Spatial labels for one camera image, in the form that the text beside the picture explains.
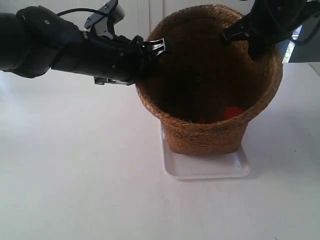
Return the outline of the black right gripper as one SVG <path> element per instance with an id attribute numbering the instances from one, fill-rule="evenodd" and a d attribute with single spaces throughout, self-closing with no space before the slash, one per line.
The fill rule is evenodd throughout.
<path id="1" fill-rule="evenodd" d="M 248 55 L 259 60 L 313 15 L 311 0 L 256 0 L 250 12 L 220 33 L 225 44 L 247 41 Z"/>

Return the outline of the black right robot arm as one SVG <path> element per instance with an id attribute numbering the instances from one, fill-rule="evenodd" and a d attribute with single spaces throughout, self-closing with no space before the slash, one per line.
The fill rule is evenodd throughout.
<path id="1" fill-rule="evenodd" d="M 308 44 L 319 31 L 319 22 L 303 40 L 293 39 L 292 34 L 312 17 L 320 17 L 318 0 L 256 0 L 248 14 L 220 35 L 226 44 L 247 41 L 248 55 L 258 60 L 269 48 L 286 40 L 298 46 Z"/>

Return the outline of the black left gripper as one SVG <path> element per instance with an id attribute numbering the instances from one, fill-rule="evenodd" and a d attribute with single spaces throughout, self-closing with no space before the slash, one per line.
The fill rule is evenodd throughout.
<path id="1" fill-rule="evenodd" d="M 171 52 L 166 38 L 144 42 L 137 35 L 132 40 L 124 36 L 111 40 L 84 33 L 80 42 L 68 43 L 58 53 L 51 69 L 92 76 L 98 85 L 131 85 L 141 77 L 145 60 L 152 62 Z"/>

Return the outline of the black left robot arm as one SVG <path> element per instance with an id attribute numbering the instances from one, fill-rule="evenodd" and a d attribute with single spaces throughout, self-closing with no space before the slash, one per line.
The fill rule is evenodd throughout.
<path id="1" fill-rule="evenodd" d="M 125 13 L 118 1 L 89 9 L 84 28 L 43 6 L 0 15 L 0 69 L 33 79 L 48 70 L 92 76 L 95 84 L 132 85 L 169 52 L 164 38 L 145 41 L 117 35 Z"/>

